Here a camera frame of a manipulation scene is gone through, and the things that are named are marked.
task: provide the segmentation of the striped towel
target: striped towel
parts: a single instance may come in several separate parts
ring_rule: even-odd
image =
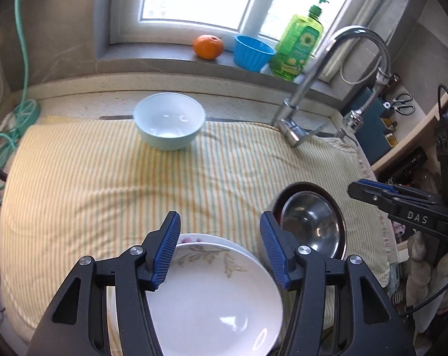
[[[81,256],[120,255],[159,228],[169,210],[180,213],[183,233],[225,237],[261,258],[261,212],[298,181],[334,197],[346,221],[348,255],[360,254],[385,286],[390,225],[377,208],[348,197],[348,184],[361,177],[348,144],[313,137],[292,149],[262,124],[207,122],[190,147],[163,152],[143,143],[130,120],[47,117],[23,137],[5,189],[0,270],[6,312],[30,340]],[[287,323],[293,296],[283,297]],[[326,300],[328,327],[332,293]],[[120,355],[118,333],[109,330],[112,354]]]

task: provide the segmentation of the bottle label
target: bottle label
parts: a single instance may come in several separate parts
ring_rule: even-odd
[[[291,50],[284,56],[287,68],[282,66],[282,70],[299,74],[303,68],[304,62],[315,47],[319,32],[310,26],[307,26],[298,39],[293,44]]]

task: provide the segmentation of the orange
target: orange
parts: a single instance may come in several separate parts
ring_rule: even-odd
[[[214,60],[224,52],[222,40],[211,34],[202,34],[192,42],[196,55],[206,60]]]

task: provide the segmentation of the blue silicone cup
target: blue silicone cup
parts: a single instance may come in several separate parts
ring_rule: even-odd
[[[235,36],[234,63],[247,71],[260,72],[275,53],[272,47],[253,37]]]

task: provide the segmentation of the window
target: window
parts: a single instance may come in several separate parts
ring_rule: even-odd
[[[112,0],[111,42],[191,44],[200,34],[220,37],[233,50],[238,33],[275,46],[293,14],[306,15],[318,0]],[[351,20],[364,0],[329,0],[320,21],[332,34]]]

